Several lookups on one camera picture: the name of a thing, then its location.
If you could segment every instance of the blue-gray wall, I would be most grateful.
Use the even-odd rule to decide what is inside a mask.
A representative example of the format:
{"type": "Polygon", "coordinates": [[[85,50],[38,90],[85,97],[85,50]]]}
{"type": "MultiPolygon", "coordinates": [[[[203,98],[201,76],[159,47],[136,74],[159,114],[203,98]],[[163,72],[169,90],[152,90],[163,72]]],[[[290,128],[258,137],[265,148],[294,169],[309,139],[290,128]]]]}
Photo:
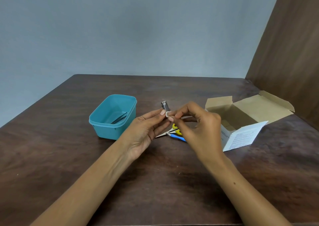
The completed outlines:
{"type": "Polygon", "coordinates": [[[276,0],[0,0],[0,126],[73,74],[245,77],[276,0]]]}

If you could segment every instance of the teal plastic container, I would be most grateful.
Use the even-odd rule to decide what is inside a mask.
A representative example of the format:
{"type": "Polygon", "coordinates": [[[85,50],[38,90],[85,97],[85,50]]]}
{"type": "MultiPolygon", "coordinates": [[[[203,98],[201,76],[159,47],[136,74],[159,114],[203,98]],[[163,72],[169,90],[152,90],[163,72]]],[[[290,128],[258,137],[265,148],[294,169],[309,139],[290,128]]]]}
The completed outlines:
{"type": "Polygon", "coordinates": [[[118,139],[136,116],[137,100],[133,96],[113,94],[108,96],[90,115],[89,123],[101,138],[118,139]],[[128,112],[125,119],[111,124],[128,112]]]}

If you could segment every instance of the cardboard box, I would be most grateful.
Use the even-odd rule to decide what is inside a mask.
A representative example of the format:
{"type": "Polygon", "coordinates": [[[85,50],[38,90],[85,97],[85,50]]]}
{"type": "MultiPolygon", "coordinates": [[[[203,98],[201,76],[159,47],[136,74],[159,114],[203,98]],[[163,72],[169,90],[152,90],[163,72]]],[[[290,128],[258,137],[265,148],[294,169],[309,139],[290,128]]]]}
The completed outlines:
{"type": "Polygon", "coordinates": [[[264,125],[295,111],[289,102],[266,91],[235,103],[232,96],[209,98],[205,110],[221,116],[223,151],[252,144],[264,125]]]}

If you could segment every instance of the blue handle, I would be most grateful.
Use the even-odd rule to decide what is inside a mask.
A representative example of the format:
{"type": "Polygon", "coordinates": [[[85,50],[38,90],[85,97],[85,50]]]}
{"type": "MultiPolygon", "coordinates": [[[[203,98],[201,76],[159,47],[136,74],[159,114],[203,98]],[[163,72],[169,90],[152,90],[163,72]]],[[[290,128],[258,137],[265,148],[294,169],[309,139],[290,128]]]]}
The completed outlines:
{"type": "Polygon", "coordinates": [[[174,134],[168,134],[169,136],[171,136],[171,137],[173,137],[173,138],[177,138],[177,139],[180,139],[180,140],[182,140],[182,141],[185,141],[186,142],[186,140],[183,138],[183,137],[179,137],[179,136],[177,136],[177,135],[174,135],[174,134]]]}

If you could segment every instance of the tweezers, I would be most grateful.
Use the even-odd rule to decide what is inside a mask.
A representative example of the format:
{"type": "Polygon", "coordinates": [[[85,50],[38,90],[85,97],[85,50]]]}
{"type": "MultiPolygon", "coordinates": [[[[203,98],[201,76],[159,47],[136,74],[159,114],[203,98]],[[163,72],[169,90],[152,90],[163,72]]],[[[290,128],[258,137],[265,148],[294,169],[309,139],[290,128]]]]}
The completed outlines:
{"type": "Polygon", "coordinates": [[[120,117],[118,117],[116,120],[114,120],[111,124],[116,124],[117,122],[120,122],[122,119],[125,119],[127,117],[127,112],[125,112],[124,114],[122,114],[120,117]]]}

